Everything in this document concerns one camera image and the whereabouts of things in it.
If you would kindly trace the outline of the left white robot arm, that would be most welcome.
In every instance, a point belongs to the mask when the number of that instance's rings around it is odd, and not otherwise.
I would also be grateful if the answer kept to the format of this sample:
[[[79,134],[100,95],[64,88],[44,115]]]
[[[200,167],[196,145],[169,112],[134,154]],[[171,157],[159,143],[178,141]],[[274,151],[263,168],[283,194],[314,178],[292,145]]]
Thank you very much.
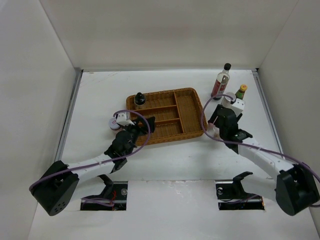
[[[75,163],[54,162],[29,187],[31,195],[49,216],[59,214],[77,199],[112,207],[114,202],[106,200],[112,195],[113,185],[108,175],[119,171],[128,162],[128,157],[140,151],[138,138],[150,138],[156,128],[155,122],[154,116],[146,118],[138,114],[130,120],[124,112],[115,114],[113,124],[120,131],[104,153]]]

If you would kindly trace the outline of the white lid spice jar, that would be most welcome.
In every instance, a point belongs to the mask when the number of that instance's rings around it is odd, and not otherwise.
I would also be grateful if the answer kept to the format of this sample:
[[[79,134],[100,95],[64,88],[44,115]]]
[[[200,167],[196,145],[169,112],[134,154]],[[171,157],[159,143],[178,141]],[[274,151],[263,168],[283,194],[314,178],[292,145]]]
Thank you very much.
[[[118,131],[121,129],[121,127],[117,124],[117,119],[115,117],[109,119],[108,126],[113,131]]]

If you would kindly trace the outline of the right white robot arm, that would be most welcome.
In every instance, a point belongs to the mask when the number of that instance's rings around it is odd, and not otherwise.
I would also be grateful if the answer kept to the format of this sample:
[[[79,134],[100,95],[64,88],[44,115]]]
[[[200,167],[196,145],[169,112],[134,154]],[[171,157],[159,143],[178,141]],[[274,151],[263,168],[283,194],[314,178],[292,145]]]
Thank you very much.
[[[236,175],[232,179],[232,192],[237,199],[249,194],[264,196],[275,201],[289,216],[308,207],[319,207],[315,173],[298,160],[288,161],[279,157],[279,153],[264,149],[252,134],[240,129],[240,115],[218,104],[209,123],[219,130],[220,141],[236,154],[250,160],[270,176],[264,180],[250,171]]]

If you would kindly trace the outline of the black cap spice bottle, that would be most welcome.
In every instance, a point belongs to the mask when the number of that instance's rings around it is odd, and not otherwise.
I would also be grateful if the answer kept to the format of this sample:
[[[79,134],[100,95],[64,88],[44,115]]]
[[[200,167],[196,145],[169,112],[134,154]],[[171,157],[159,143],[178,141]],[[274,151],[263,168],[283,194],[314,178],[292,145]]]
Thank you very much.
[[[143,109],[145,107],[145,104],[146,104],[146,97],[145,97],[145,95],[143,93],[138,92],[134,96],[133,102],[134,102],[136,110]]]

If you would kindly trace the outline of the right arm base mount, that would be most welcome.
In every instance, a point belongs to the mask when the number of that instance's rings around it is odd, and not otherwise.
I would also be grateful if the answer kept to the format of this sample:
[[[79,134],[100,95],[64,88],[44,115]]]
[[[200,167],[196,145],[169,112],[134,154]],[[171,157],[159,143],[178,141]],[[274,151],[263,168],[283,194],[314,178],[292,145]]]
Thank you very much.
[[[242,186],[242,180],[251,175],[253,175],[252,172],[245,171],[233,179],[215,182],[220,211],[265,210],[263,198],[260,195],[245,192]]]

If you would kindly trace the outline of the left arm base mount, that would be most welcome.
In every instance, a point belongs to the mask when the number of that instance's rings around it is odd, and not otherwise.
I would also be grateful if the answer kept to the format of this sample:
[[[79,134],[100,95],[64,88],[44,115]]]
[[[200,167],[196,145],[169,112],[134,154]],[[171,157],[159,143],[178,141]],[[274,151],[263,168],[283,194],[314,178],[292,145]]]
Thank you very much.
[[[80,204],[81,211],[125,211],[127,209],[128,182],[112,181],[107,175],[99,176],[103,183],[100,194],[86,196]]]

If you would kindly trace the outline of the pink cap spice jar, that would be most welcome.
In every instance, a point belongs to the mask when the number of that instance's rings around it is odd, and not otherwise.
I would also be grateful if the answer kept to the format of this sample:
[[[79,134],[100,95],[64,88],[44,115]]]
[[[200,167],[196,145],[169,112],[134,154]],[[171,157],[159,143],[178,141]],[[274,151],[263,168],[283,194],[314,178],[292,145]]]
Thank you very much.
[[[216,139],[220,139],[220,130],[213,123],[208,123],[207,133]]]

